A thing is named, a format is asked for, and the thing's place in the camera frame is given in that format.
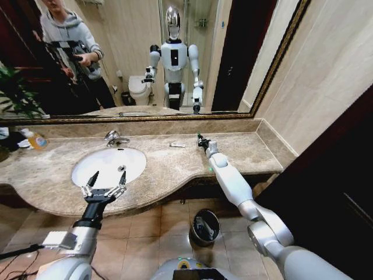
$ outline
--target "cable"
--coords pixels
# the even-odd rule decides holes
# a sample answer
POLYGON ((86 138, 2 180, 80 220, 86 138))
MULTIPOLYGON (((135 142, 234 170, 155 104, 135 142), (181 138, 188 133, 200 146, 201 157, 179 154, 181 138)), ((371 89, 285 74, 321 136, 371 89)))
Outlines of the cable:
POLYGON ((24 270, 24 271, 11 271, 10 273, 8 273, 8 275, 5 277, 4 280, 7 280, 7 278, 10 276, 10 274, 13 274, 13 273, 16 273, 16 272, 21 272, 21 274, 11 278, 11 279, 27 279, 27 276, 28 274, 26 273, 26 271, 36 262, 36 259, 37 257, 39 256, 40 252, 39 251, 36 251, 36 256, 34 258, 34 260, 29 264, 29 266, 24 270))
POLYGON ((96 275, 98 276, 98 277, 100 277, 102 280, 107 280, 105 277, 103 277, 101 274, 99 274, 98 272, 97 272, 97 270, 94 268, 94 267, 92 267, 92 270, 94 271, 94 273, 96 273, 96 275))
POLYGON ((3 260, 4 258, 14 257, 16 255, 19 256, 21 254, 35 252, 35 251, 37 251, 39 249, 42 249, 42 248, 44 248, 43 245, 32 244, 28 248, 24 248, 24 249, 15 250, 15 251, 7 252, 7 253, 4 253, 4 254, 0 254, 0 260, 3 260))
POLYGON ((28 276, 32 276, 32 275, 37 274, 37 272, 38 272, 38 270, 34 271, 32 273, 26 273, 26 274, 23 274, 23 275, 17 275, 17 276, 14 276, 13 278, 9 278, 8 280, 16 280, 16 279, 22 279, 22 280, 24 280, 24 279, 27 279, 28 276))
POLYGON ((9 264, 7 264, 4 268, 3 268, 3 270, 0 272, 0 274, 2 274, 7 268, 8 268, 8 266, 10 266, 11 265, 11 263, 12 262, 14 262, 14 260, 16 259, 16 258, 18 258, 18 256, 19 255, 17 255, 17 256, 15 256, 10 262, 9 262, 9 264))

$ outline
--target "faucet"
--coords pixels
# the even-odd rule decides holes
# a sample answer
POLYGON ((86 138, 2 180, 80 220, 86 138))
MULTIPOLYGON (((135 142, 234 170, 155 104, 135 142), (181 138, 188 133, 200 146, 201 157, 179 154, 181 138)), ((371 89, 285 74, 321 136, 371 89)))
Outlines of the faucet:
POLYGON ((115 130, 108 132, 108 134, 105 136, 105 140, 109 141, 107 143, 108 147, 112 147, 114 144, 117 144, 117 145, 127 144, 130 141, 128 138, 124 138, 120 136, 120 134, 116 132, 115 130))

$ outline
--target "mirror frame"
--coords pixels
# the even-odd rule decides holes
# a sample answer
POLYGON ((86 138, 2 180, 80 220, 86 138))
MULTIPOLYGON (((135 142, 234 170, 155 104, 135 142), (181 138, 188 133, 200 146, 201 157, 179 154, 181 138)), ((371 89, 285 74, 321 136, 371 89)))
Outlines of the mirror frame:
POLYGON ((87 124, 87 123, 124 123, 134 121, 186 121, 186 120, 222 120, 222 119, 237 119, 237 118, 254 118, 258 108, 267 93, 269 86, 275 77, 275 74, 282 62, 282 59, 298 29, 298 26, 307 10, 311 0, 299 0, 297 7, 293 13, 291 20, 287 26, 284 36, 280 42, 279 47, 273 57, 271 65, 266 73, 263 83, 259 89, 258 94, 249 113, 234 112, 214 112, 211 114, 199 115, 154 115, 154 116, 133 116, 133 117, 90 117, 86 115, 81 116, 67 116, 59 115, 54 118, 46 119, 0 119, 1 126, 10 125, 43 125, 43 124, 87 124))

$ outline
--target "chrome robot head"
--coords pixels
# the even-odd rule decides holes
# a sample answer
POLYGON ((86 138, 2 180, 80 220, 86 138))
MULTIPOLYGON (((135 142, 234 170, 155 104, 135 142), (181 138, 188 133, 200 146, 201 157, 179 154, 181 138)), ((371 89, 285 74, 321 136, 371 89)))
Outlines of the chrome robot head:
POLYGON ((167 9, 166 24, 170 39, 177 40, 179 38, 180 31, 180 15, 179 11, 173 6, 170 6, 167 9))

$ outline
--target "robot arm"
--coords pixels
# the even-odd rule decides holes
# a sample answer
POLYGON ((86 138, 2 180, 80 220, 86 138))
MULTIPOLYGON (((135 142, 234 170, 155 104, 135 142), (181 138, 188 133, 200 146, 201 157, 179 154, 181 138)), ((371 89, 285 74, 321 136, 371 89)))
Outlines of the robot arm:
POLYGON ((189 61, 191 63, 191 69, 194 76, 193 84, 193 111, 198 114, 202 105, 202 89, 203 82, 199 79, 199 67, 198 67, 198 48, 196 45, 191 45, 188 48, 189 61))
POLYGON ((145 79, 141 81, 142 83, 154 83, 156 81, 155 77, 157 75, 157 66, 160 57, 161 49, 157 45, 152 45, 150 47, 150 65, 146 68, 145 79))
POLYGON ((68 279, 90 280, 92 269, 90 263, 96 251, 97 235, 106 205, 114 202, 125 191, 126 171, 114 188, 92 189, 98 172, 88 183, 81 187, 84 199, 88 203, 81 219, 73 225, 72 232, 49 232, 43 246, 49 249, 64 249, 61 254, 67 257, 52 263, 38 275, 37 280, 68 279))
POLYGON ((238 207, 243 217, 254 222, 248 227, 248 232, 256 249, 273 259, 285 279, 351 279, 316 254, 291 246, 294 239, 290 230, 273 211, 253 200, 250 185, 227 157, 217 150, 216 141, 198 135, 198 146, 204 147, 228 200, 238 207))

